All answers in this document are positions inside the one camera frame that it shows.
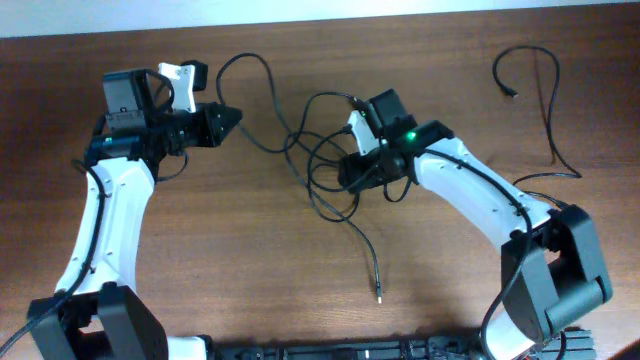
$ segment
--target black mounting bracket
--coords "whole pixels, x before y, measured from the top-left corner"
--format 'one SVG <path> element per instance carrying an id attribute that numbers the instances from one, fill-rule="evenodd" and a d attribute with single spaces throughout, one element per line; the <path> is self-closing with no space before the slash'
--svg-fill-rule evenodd
<path id="1" fill-rule="evenodd" d="M 59 296 L 33 300 L 31 320 L 51 308 Z M 92 317 L 103 331 L 81 329 Z M 167 336 L 160 322 L 128 286 L 106 283 L 98 292 L 74 295 L 59 311 L 31 330 L 45 359 L 154 359 L 169 358 Z"/>
<path id="2" fill-rule="evenodd" d="M 543 343 L 611 299 L 613 288 L 595 227 L 581 208 L 552 212 L 533 236 L 522 272 L 503 303 L 520 331 Z M 523 255 L 525 239 L 517 232 L 502 245 L 503 286 Z M 549 264 L 547 249 L 560 252 Z"/>

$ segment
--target white wall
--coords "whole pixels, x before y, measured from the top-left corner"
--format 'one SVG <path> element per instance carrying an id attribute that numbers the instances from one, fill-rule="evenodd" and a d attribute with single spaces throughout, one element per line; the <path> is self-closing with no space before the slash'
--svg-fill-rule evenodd
<path id="1" fill-rule="evenodd" d="M 12 37 L 583 5 L 624 1 L 0 0 L 0 2 L 0 37 Z"/>

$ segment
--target wood grain surface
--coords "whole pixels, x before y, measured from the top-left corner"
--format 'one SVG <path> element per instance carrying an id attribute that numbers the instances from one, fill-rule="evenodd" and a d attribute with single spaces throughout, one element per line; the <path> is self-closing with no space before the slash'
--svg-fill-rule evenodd
<path id="1" fill-rule="evenodd" d="M 602 358 L 613 355 L 640 337 L 639 19 L 640 5 L 626 4 L 0 40 L 0 341 L 24 323 L 30 300 L 50 296 L 69 260 L 86 192 L 69 161 L 82 156 L 106 109 L 103 73 L 195 58 L 210 65 L 212 80 L 231 56 L 254 51 L 270 62 L 292 126 L 315 92 L 368 98 L 393 87 L 418 122 L 441 120 L 513 180 L 561 170 L 550 163 L 532 53 L 500 66 L 517 99 L 502 96 L 491 76 L 503 48 L 532 43 L 560 60 L 554 133 L 585 177 L 523 188 L 579 204 L 595 220 L 614 297 L 578 325 L 594 331 Z M 553 67 L 543 55 L 537 61 L 546 103 Z M 224 90 L 246 127 L 282 144 L 257 62 L 230 68 Z M 197 96 L 213 101 L 213 81 Z M 348 115 L 344 100 L 319 100 L 308 129 L 329 134 Z M 302 164 L 304 154 L 295 155 Z M 370 190 L 354 217 L 378 252 L 378 305 L 365 245 L 312 211 L 282 156 L 234 131 L 222 147 L 191 157 L 180 177 L 156 187 L 138 252 L 138 294 L 170 335 L 219 342 L 429 335 L 479 326 L 499 290 L 495 249 L 421 188 L 400 204 Z M 166 160 L 161 173 L 179 166 Z M 29 336 L 9 356 L 38 357 Z"/>

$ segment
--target white plastic bracket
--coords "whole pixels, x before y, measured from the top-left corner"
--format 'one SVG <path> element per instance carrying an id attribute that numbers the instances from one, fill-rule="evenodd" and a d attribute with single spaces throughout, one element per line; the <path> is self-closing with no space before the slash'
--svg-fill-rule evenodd
<path id="1" fill-rule="evenodd" d="M 549 220 L 549 204 L 538 201 L 511 185 L 473 156 L 460 139 L 442 139 L 427 149 L 463 160 L 490 176 L 523 205 L 534 228 Z M 478 175 L 432 154 L 416 158 L 414 166 L 420 185 L 453 205 L 484 233 L 498 251 L 504 243 L 511 240 L 511 232 L 527 231 L 524 218 L 517 214 L 516 208 L 493 185 Z"/>
<path id="2" fill-rule="evenodd" d="M 74 294 L 96 292 L 107 282 L 127 285 L 136 291 L 136 256 L 140 227 L 154 180 L 142 160 L 101 160 L 92 168 L 102 182 L 106 198 L 100 234 L 91 270 Z M 98 186 L 87 174 L 87 201 L 76 245 L 67 269 L 56 285 L 66 290 L 76 281 L 87 257 L 98 212 Z"/>
<path id="3" fill-rule="evenodd" d="M 367 155 L 371 150 L 380 146 L 380 142 L 375 136 L 373 136 L 371 128 L 369 128 L 369 124 L 367 124 L 367 120 L 362 116 L 362 114 L 360 114 L 360 111 L 352 111 L 347 123 L 351 125 L 351 132 L 356 138 L 356 143 L 358 143 L 360 155 Z"/>
<path id="4" fill-rule="evenodd" d="M 190 113 L 196 112 L 196 103 L 193 97 L 193 82 L 196 73 L 196 67 L 193 65 L 178 66 L 167 63 L 158 65 L 158 72 L 166 76 L 173 85 L 174 110 L 186 110 Z"/>
<path id="5" fill-rule="evenodd" d="M 203 339 L 192 337 L 167 338 L 169 360 L 207 360 L 207 348 Z"/>

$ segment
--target black cable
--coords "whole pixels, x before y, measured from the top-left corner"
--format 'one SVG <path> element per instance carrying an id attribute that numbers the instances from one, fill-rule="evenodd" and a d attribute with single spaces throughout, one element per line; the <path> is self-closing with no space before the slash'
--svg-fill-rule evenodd
<path id="1" fill-rule="evenodd" d="M 400 202 L 402 200 L 404 200 L 405 196 L 407 196 L 407 194 L 409 193 L 409 188 L 411 187 L 411 178 L 407 179 L 407 183 L 404 185 L 404 190 L 402 190 L 402 194 L 400 195 L 399 198 L 397 199 L 392 199 L 391 197 L 389 197 L 389 192 L 387 190 L 387 184 L 384 184 L 384 186 L 382 187 L 382 194 L 384 195 L 384 198 L 387 199 L 388 202 Z"/>
<path id="2" fill-rule="evenodd" d="M 229 61 L 227 61 L 222 68 L 220 68 L 220 71 L 218 72 L 218 75 L 216 76 L 216 90 L 218 92 L 218 98 L 220 100 L 220 103 L 224 106 L 225 105 L 225 101 L 224 101 L 224 97 L 222 96 L 222 75 L 224 74 L 224 72 L 229 68 L 229 66 L 231 66 L 231 64 L 233 64 L 234 62 L 236 62 L 237 60 L 241 59 L 241 58 L 245 58 L 245 57 L 252 57 L 252 58 L 256 58 L 258 61 L 260 61 L 260 63 L 262 64 L 262 66 L 265 68 L 266 72 L 267 72 L 267 78 L 268 78 L 268 83 L 269 83 L 269 89 L 271 92 L 271 98 L 272 98 L 272 102 L 273 102 L 273 108 L 274 111 L 276 113 L 276 116 L 278 118 L 278 121 L 280 122 L 280 124 L 282 125 L 282 127 L 285 129 L 285 131 L 287 132 L 287 135 L 285 137 L 285 141 L 283 144 L 282 148 L 279 149 L 272 149 L 272 148 L 268 148 L 267 146 L 263 145 L 262 143 L 260 143 L 246 128 L 244 128 L 242 126 L 242 124 L 238 124 L 238 127 L 240 129 L 240 131 L 242 132 L 242 134 L 256 147 L 258 147 L 259 149 L 261 149 L 262 151 L 265 151 L 267 153 L 270 154 L 278 154 L 278 153 L 284 153 L 285 155 L 285 160 L 287 161 L 287 165 L 289 166 L 289 168 L 292 170 L 292 172 L 294 173 L 294 175 L 296 176 L 296 179 L 298 179 L 298 181 L 300 182 L 301 185 L 303 186 L 307 186 L 308 184 L 311 183 L 312 179 L 308 179 L 305 180 L 300 173 L 298 172 L 298 170 L 296 169 L 296 167 L 293 165 L 293 162 L 291 160 L 291 157 L 289 155 L 289 150 L 294 146 L 294 145 L 299 145 L 304 151 L 306 151 L 307 153 L 310 154 L 310 159 L 313 159 L 314 157 L 321 160 L 321 161 L 325 161 L 327 163 L 331 163 L 331 164 L 336 164 L 338 161 L 336 160 L 330 160 L 330 159 L 326 159 L 320 155 L 315 154 L 314 152 L 312 152 L 307 146 L 305 146 L 304 144 L 302 144 L 300 142 L 300 137 L 302 135 L 312 135 L 315 136 L 317 138 L 322 138 L 321 136 L 319 136 L 318 134 L 312 133 L 312 132 L 308 132 L 308 131 L 304 131 L 304 126 L 306 124 L 306 119 L 307 119 L 307 115 L 309 113 L 309 109 L 311 107 L 311 104 L 313 103 L 313 101 L 320 97 L 320 96 L 339 96 L 339 97 L 344 97 L 347 98 L 349 100 L 352 101 L 356 101 L 356 97 L 347 93 L 342 93 L 342 92 L 335 92 L 335 91 L 325 91 L 325 92 L 320 92 L 317 93 L 313 96 L 311 96 L 309 98 L 309 100 L 307 100 L 307 103 L 305 105 L 304 108 L 304 112 L 302 114 L 302 119 L 300 122 L 300 127 L 298 129 L 298 131 L 293 132 L 291 130 L 291 128 L 289 128 L 288 124 L 286 123 L 285 119 L 284 119 L 284 115 L 282 113 L 282 109 L 280 107 L 280 102 L 278 101 L 278 98 L 276 96 L 276 89 L 275 89 L 275 82 L 273 80 L 273 75 L 271 72 L 271 68 L 269 67 L 269 64 L 266 62 L 266 60 L 264 60 L 264 58 L 262 58 L 260 55 L 255 54 L 255 53 L 241 53 L 238 54 L 234 57 L 232 57 L 231 59 L 229 59 Z M 344 154 L 346 154 L 346 151 L 344 151 L 344 149 L 342 149 L 339 145 L 335 144 L 334 142 L 331 141 L 331 139 L 327 139 L 327 138 L 322 138 L 321 140 L 322 143 L 330 143 L 332 146 L 334 146 L 335 148 L 339 149 L 341 152 L 343 152 Z M 339 222 L 346 222 L 349 226 L 351 226 L 357 233 L 358 235 L 360 235 L 362 237 L 362 239 L 365 241 L 365 243 L 367 244 L 367 246 L 369 247 L 369 250 L 371 252 L 371 257 L 373 258 L 373 264 L 374 264 L 374 273 L 375 273 L 375 282 L 376 282 L 376 294 L 378 296 L 378 302 L 381 302 L 382 300 L 382 289 L 380 286 L 380 274 L 378 271 L 378 260 L 376 257 L 376 253 L 375 250 L 373 248 L 373 245 L 371 244 L 371 242 L 369 241 L 369 239 L 366 237 L 366 235 L 355 225 L 353 224 L 349 219 L 355 214 L 357 208 L 358 208 L 358 204 L 360 201 L 360 195 L 356 194 L 354 196 L 351 208 L 352 210 L 347 214 L 344 215 L 341 211 L 337 210 L 335 207 L 331 206 L 326 200 L 324 200 L 320 195 L 318 195 L 315 191 L 310 190 L 310 202 L 311 202 L 311 206 L 314 209 L 314 211 L 324 220 L 330 221 L 330 222 L 334 222 L 334 223 L 339 223 Z M 324 215 L 322 213 L 322 211 L 320 210 L 320 208 L 318 207 L 318 205 L 315 203 L 315 201 L 320 202 L 320 204 L 322 204 L 322 206 L 324 206 L 325 208 L 327 208 L 329 211 L 331 211 L 332 213 L 334 213 L 336 216 L 338 216 L 338 218 L 330 218 L 326 215 Z"/>
<path id="3" fill-rule="evenodd" d="M 365 171 L 360 177 L 358 177 L 355 181 L 351 182 L 351 184 L 347 185 L 347 186 L 343 186 L 340 188 L 328 188 L 326 186 L 320 185 L 318 184 L 314 179 L 313 179 L 313 171 L 312 171 L 312 167 L 311 164 L 313 163 L 313 158 L 316 156 L 316 153 L 318 152 L 318 150 L 322 147 L 322 145 L 324 145 L 325 142 L 331 140 L 332 138 L 338 136 L 338 135 L 343 135 L 343 134 L 348 134 L 350 130 L 347 130 L 346 128 L 343 128 L 339 131 L 336 131 L 335 133 L 325 137 L 324 139 L 322 139 L 315 148 L 313 148 L 313 150 L 311 151 L 311 154 L 309 156 L 309 161 L 307 161 L 307 178 L 309 179 L 309 181 L 307 182 L 307 191 L 309 192 L 309 194 L 311 194 L 311 184 L 317 186 L 319 189 L 326 191 L 326 192 L 343 192 L 343 191 L 348 191 L 351 190 L 355 187 L 357 187 L 358 185 L 360 185 L 360 183 L 362 183 L 363 181 L 367 180 L 369 178 L 369 176 L 377 170 L 378 165 L 374 164 L 372 166 L 370 166 L 367 171 Z"/>
<path id="4" fill-rule="evenodd" d="M 260 63 L 262 64 L 262 66 L 264 67 L 264 69 L 267 72 L 267 79 L 269 82 L 269 89 L 271 91 L 271 99 L 273 102 L 273 110 L 276 113 L 276 116 L 278 118 L 278 121 L 280 121 L 280 124 L 282 125 L 282 127 L 287 131 L 287 133 L 292 133 L 291 128 L 289 128 L 289 125 L 287 124 L 287 122 L 284 119 L 284 114 L 282 113 L 282 108 L 280 106 L 280 101 L 278 100 L 278 97 L 276 95 L 276 86 L 275 86 L 275 81 L 273 80 L 273 74 L 271 72 L 271 68 L 269 67 L 269 64 L 267 63 L 267 61 L 260 55 L 255 54 L 255 53 L 241 53 L 238 54 L 234 57 L 232 57 L 231 59 L 229 59 L 229 61 L 227 61 L 224 65 L 222 65 L 222 68 L 220 68 L 220 71 L 218 71 L 218 75 L 216 76 L 216 90 L 218 92 L 218 99 L 220 99 L 220 104 L 221 105 L 225 105 L 225 101 L 224 101 L 224 97 L 222 96 L 222 75 L 224 74 L 224 72 L 229 68 L 229 66 L 231 66 L 231 64 L 235 63 L 236 61 L 245 58 L 245 57 L 252 57 L 255 59 L 258 59 L 258 61 L 260 61 Z M 307 104 L 304 108 L 304 113 L 302 114 L 302 121 L 300 122 L 300 127 L 298 129 L 298 131 L 295 132 L 296 137 L 294 138 L 294 140 L 291 143 L 288 143 L 288 145 L 285 145 L 286 150 L 291 149 L 294 145 L 296 145 L 298 143 L 298 139 L 299 137 L 302 135 L 303 130 L 304 130 L 304 126 L 306 123 L 306 119 L 307 119 L 307 113 L 309 112 L 309 107 L 311 106 L 311 103 L 313 102 L 313 100 L 316 97 L 319 96 L 342 96 L 342 97 L 346 97 L 348 99 L 352 99 L 354 98 L 354 96 L 351 96 L 349 94 L 346 93 L 340 93 L 340 92 L 335 92 L 335 91 L 325 91 L 325 92 L 321 92 L 318 94 L 313 95 L 311 98 L 309 98 L 309 100 L 307 101 Z M 283 153 L 285 151 L 285 148 L 282 149 L 270 149 L 266 146 L 264 146 L 262 143 L 260 143 L 258 140 L 256 140 L 256 138 L 247 130 L 245 129 L 242 124 L 238 124 L 238 128 L 240 129 L 240 131 L 244 134 L 244 136 L 249 139 L 249 141 L 251 141 L 251 143 L 253 143 L 255 146 L 257 146 L 258 148 L 260 148 L 260 150 L 268 152 L 270 154 L 279 154 L 279 153 Z M 302 146 L 303 149 L 305 149 L 307 152 L 309 152 L 308 148 L 306 148 L 305 146 Z"/>
<path id="5" fill-rule="evenodd" d="M 287 136 L 287 138 L 285 139 L 285 146 L 284 146 L 285 149 L 287 149 L 287 146 L 286 146 L 287 142 L 293 136 L 295 136 L 295 134 L 293 134 L 293 133 L 289 134 Z M 293 161 L 291 160 L 291 156 L 289 155 L 289 150 L 288 149 L 284 151 L 284 155 L 285 155 L 285 160 L 287 161 L 287 165 L 289 166 L 289 168 L 293 172 L 294 176 L 296 177 L 296 179 L 298 180 L 300 185 L 306 187 L 308 182 L 302 177 L 302 175 L 300 175 L 300 172 L 295 167 L 295 165 L 293 165 Z M 357 203 L 356 203 L 355 207 L 353 208 L 352 212 L 349 215 L 344 216 L 342 214 L 342 212 L 340 212 L 340 210 L 337 210 L 336 208 L 334 208 L 325 199 L 323 199 L 320 195 L 318 195 L 318 193 L 315 192 L 313 189 L 311 190 L 311 196 L 312 196 L 311 197 L 311 206 L 316 211 L 316 213 L 318 215 L 320 215 L 320 217 L 322 217 L 323 219 L 325 219 L 327 221 L 331 221 L 331 222 L 345 222 L 345 223 L 347 223 L 349 226 L 351 226 L 356 231 L 356 233 L 358 235 L 360 235 L 362 240 L 364 240 L 365 244 L 367 244 L 367 247 L 369 247 L 369 251 L 371 252 L 371 258 L 373 260 L 373 269 L 374 269 L 375 282 L 376 282 L 376 295 L 378 297 L 378 303 L 381 303 L 382 302 L 382 287 L 380 285 L 380 271 L 378 270 L 378 257 L 376 256 L 376 251 L 373 248 L 373 244 L 371 244 L 371 241 L 369 240 L 369 238 L 367 238 L 367 236 L 362 232 L 362 230 L 360 230 L 360 228 L 358 228 L 356 226 L 356 224 L 351 222 L 351 220 L 349 219 L 355 213 L 355 211 L 357 209 Z M 358 200 L 359 198 L 360 198 L 360 194 L 357 194 L 355 196 L 355 200 Z M 316 205 L 314 200 L 318 200 L 324 207 L 329 209 L 329 211 L 331 211 L 332 213 L 337 215 L 340 219 L 337 220 L 337 219 L 331 219 L 331 218 L 326 217 L 324 214 L 322 214 L 322 212 L 320 211 L 320 208 L 318 208 L 318 206 Z"/>
<path id="6" fill-rule="evenodd" d="M 569 165 L 569 163 L 564 159 L 564 157 L 562 156 L 562 154 L 560 154 L 560 151 L 558 150 L 558 147 L 556 146 L 555 141 L 553 140 L 553 130 L 551 127 L 551 120 L 552 120 L 552 115 L 553 115 L 553 107 L 555 105 L 556 102 L 556 95 L 558 94 L 558 87 L 560 85 L 560 63 L 558 62 L 558 58 L 556 58 L 556 56 L 549 50 L 541 47 L 541 46 L 536 46 L 536 45 L 517 45 L 517 46 L 512 46 L 509 47 L 507 49 L 505 49 L 504 51 L 502 51 L 500 54 L 498 54 L 498 56 L 496 56 L 495 60 L 493 60 L 493 80 L 495 80 L 496 84 L 500 87 L 500 90 L 502 90 L 502 92 L 510 97 L 515 98 L 516 96 L 518 96 L 518 93 L 513 90 L 512 88 L 506 86 L 502 81 L 500 81 L 500 79 L 498 78 L 498 63 L 500 62 L 500 60 L 506 56 L 507 54 L 511 53 L 512 51 L 516 51 L 516 50 L 523 50 L 523 49 L 529 49 L 529 50 L 534 50 L 534 51 L 541 51 L 547 55 L 549 55 L 549 57 L 551 57 L 551 59 L 553 60 L 553 63 L 555 65 L 556 68 L 556 75 L 555 75 L 555 82 L 553 85 L 553 92 L 551 93 L 551 99 L 549 100 L 549 107 L 547 109 L 547 119 L 545 121 L 545 130 L 547 132 L 547 140 L 549 142 L 549 147 L 551 149 L 551 155 L 555 155 L 558 157 L 558 160 L 560 160 L 560 162 L 562 163 L 562 165 L 564 165 L 564 167 L 570 171 L 570 173 L 563 173 L 563 172 L 545 172 L 545 173 L 538 173 L 538 174 L 531 174 L 531 175 L 527 175 L 527 176 L 523 176 L 519 179 L 517 179 L 516 181 L 513 182 L 513 185 L 516 185 L 517 183 L 524 181 L 524 180 L 528 180 L 528 179 L 533 179 L 533 178 L 539 178 L 539 177 L 548 177 L 548 176 L 559 176 L 559 177 L 569 177 L 569 178 L 574 178 L 574 179 L 580 179 L 582 178 L 582 174 L 580 172 L 578 172 L 578 170 L 576 170 L 575 168 L 573 168 L 571 165 Z"/>
<path id="7" fill-rule="evenodd" d="M 80 287 L 82 282 L 84 281 L 85 276 L 89 273 L 91 269 L 91 262 L 93 261 L 93 255 L 96 252 L 96 246 L 98 244 L 98 237 L 100 235 L 100 225 L 102 224 L 102 215 L 104 213 L 104 203 L 106 194 L 104 192 L 104 186 L 100 181 L 98 175 L 91 169 L 90 167 L 85 166 L 82 162 L 78 160 L 73 161 L 74 166 L 82 167 L 86 172 L 91 175 L 93 180 L 96 182 L 98 186 L 98 212 L 96 214 L 96 222 L 93 227 L 93 235 L 91 237 L 91 243 L 89 244 L 89 250 L 87 251 L 87 257 L 85 261 L 82 263 L 80 268 L 80 273 L 78 274 L 78 278 L 73 284 L 67 289 L 63 294 L 59 295 L 58 300 L 53 304 L 47 311 L 41 313 L 40 315 L 34 317 L 29 322 L 27 322 L 20 330 L 16 331 L 1 347 L 0 347 L 0 357 L 4 356 L 9 349 L 20 340 L 21 337 L 26 335 L 29 331 L 31 331 L 34 327 L 36 327 L 42 320 L 49 317 L 54 312 L 58 311 L 64 304 L 71 299 L 73 293 Z"/>
<path id="8" fill-rule="evenodd" d="M 567 334 L 564 331 L 560 331 L 560 351 L 558 351 L 558 357 L 556 360 L 562 360 L 567 352 Z"/>
<path id="9" fill-rule="evenodd" d="M 467 164 L 462 160 L 456 159 L 453 156 L 441 153 L 439 151 L 431 150 L 431 149 L 419 149 L 417 153 L 418 155 L 431 154 L 431 155 L 441 157 L 443 159 L 446 159 L 455 163 L 459 167 L 463 167 L 471 171 L 472 173 L 480 176 L 482 179 L 484 179 L 489 184 L 491 184 L 494 188 L 496 188 L 502 195 L 504 195 L 504 197 L 506 197 L 507 200 L 509 200 L 509 203 L 516 208 L 516 212 L 524 218 L 524 221 L 526 223 L 527 232 L 525 233 L 526 243 L 524 247 L 524 252 L 522 253 L 522 256 L 520 257 L 520 259 L 518 259 L 518 265 L 516 266 L 516 269 L 513 271 L 513 274 L 511 274 L 511 276 L 509 277 L 509 280 L 503 285 L 502 290 L 500 290 L 500 292 L 498 293 L 496 298 L 493 300 L 491 305 L 489 305 L 489 309 L 487 310 L 484 318 L 482 319 L 482 326 L 480 330 L 481 340 L 482 340 L 481 341 L 482 349 L 490 359 L 494 359 L 493 354 L 489 349 L 489 344 L 487 343 L 487 327 L 489 326 L 489 321 L 491 320 L 491 317 L 495 313 L 496 309 L 498 308 L 500 303 L 504 301 L 509 291 L 511 291 L 511 289 L 513 288 L 513 285 L 518 279 L 518 276 L 520 276 L 520 273 L 522 272 L 522 266 L 524 265 L 524 260 L 526 258 L 527 253 L 531 249 L 531 245 L 533 243 L 533 235 L 532 235 L 533 225 L 531 224 L 531 218 L 529 217 L 529 214 L 527 214 L 527 211 L 524 209 L 522 204 L 518 202 L 518 200 L 516 200 L 516 198 L 513 195 L 511 195 L 504 187 L 502 187 L 500 183 L 498 183 L 497 181 L 495 181 L 494 179 L 492 179 L 490 176 L 483 173 L 482 171 L 476 169 L 475 167 Z"/>
<path id="10" fill-rule="evenodd" d="M 559 209 L 565 209 L 569 206 L 569 204 L 567 204 L 566 202 L 562 201 L 562 200 L 558 200 L 554 197 L 551 197 L 547 194 L 543 194 L 543 193 L 539 193 L 539 192 L 535 192 L 535 191 L 525 191 L 525 193 L 531 195 L 531 196 L 537 196 L 546 200 L 551 201 L 555 206 L 557 206 Z"/>
<path id="11" fill-rule="evenodd" d="M 189 154 L 185 151 L 184 152 L 184 164 L 182 164 L 182 168 L 180 168 L 180 170 L 173 174 L 173 175 L 169 175 L 169 176 L 159 176 L 158 180 L 156 181 L 156 183 L 161 183 L 164 181 L 169 181 L 175 177 L 177 177 L 178 175 L 182 174 L 182 172 L 184 171 L 184 169 L 187 168 L 187 165 L 189 165 Z"/>

